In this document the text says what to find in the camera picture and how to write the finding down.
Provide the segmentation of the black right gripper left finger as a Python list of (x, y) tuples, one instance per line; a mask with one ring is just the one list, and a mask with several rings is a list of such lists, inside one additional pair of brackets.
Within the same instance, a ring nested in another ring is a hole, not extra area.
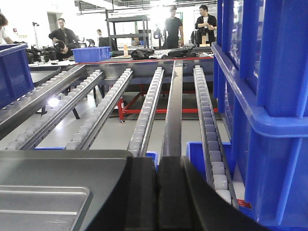
[(154, 231), (156, 170), (148, 157), (128, 157), (124, 170), (88, 231)]

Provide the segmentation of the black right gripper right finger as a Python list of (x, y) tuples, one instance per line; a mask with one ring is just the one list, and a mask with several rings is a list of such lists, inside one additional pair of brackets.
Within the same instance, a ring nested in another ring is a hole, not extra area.
[(186, 157), (163, 157), (158, 185), (160, 231), (267, 230), (222, 199)]

